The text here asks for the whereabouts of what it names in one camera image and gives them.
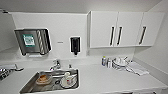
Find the cabinet door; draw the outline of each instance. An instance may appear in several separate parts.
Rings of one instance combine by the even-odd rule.
[[[0,13],[0,51],[16,46],[14,29],[12,15]]]
[[[163,16],[164,13],[144,13],[136,46],[154,45]]]
[[[115,47],[135,46],[142,12],[119,12],[115,35]]]
[[[90,48],[113,46],[118,12],[91,11]]]

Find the metal handle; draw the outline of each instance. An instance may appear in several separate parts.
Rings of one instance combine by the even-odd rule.
[[[119,36],[118,36],[117,46],[120,44],[121,30],[122,30],[122,27],[120,27],[120,30],[119,30]]]
[[[141,39],[139,41],[139,45],[142,43],[142,40],[143,40],[144,35],[145,35],[145,31],[146,31],[146,26],[143,27],[143,32],[142,32],[142,35],[141,35]]]
[[[39,30],[37,30],[37,37],[38,37],[38,41],[39,41],[40,54],[44,54],[43,43],[42,43],[41,34],[40,34]]]
[[[113,32],[114,32],[114,27],[112,27],[110,46],[112,45],[112,41],[113,41]]]

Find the soap dispenser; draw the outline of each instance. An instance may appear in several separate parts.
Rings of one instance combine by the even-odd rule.
[[[71,37],[71,52],[77,56],[78,52],[80,52],[80,37]]]

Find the cup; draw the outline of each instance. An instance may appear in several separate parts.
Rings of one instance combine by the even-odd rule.
[[[66,81],[67,81],[67,84],[68,84],[68,85],[71,85],[71,83],[73,83],[73,76],[68,76],[68,77],[66,78]]]

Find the white countertop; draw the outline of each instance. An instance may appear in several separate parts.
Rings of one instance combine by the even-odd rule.
[[[56,90],[36,94],[102,94],[126,91],[166,89],[163,84],[151,75],[138,76],[127,71],[109,69],[101,64],[77,65],[79,70],[79,87],[77,89]],[[48,71],[49,67],[26,68],[13,72],[0,81],[0,94],[19,94],[19,91],[37,71]]]

